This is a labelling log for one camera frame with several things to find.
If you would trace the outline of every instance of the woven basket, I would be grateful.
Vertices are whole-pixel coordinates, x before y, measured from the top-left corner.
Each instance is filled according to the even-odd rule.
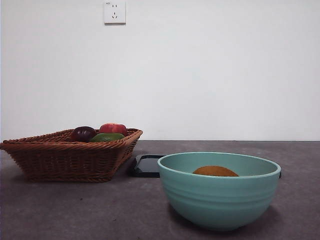
[[[111,180],[132,156],[143,133],[129,128],[126,137],[110,142],[72,142],[73,129],[5,140],[0,149],[11,155],[29,181],[101,183]]]

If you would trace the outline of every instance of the white wall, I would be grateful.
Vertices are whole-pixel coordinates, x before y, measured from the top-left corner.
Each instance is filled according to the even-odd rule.
[[[143,140],[320,140],[320,1],[1,1],[1,140],[116,122]]]

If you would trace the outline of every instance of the apple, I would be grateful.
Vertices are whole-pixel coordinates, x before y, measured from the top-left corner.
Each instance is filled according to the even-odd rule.
[[[95,135],[97,135],[96,130],[94,130],[92,127],[79,126],[72,131],[70,137],[74,142],[88,143]]]
[[[100,127],[99,133],[118,133],[127,136],[127,128],[123,124],[105,123]]]

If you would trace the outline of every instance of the gray table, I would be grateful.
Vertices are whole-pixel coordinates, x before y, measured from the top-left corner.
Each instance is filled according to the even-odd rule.
[[[320,142],[139,141],[133,156],[179,152],[259,156],[282,167],[276,195],[255,222],[232,232],[193,225],[169,205],[159,178],[31,183],[1,152],[1,240],[320,239]]]

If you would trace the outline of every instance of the black plate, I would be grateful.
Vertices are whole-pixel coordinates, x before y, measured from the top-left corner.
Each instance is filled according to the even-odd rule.
[[[165,155],[138,155],[131,165],[131,175],[140,178],[160,178],[158,159]]]

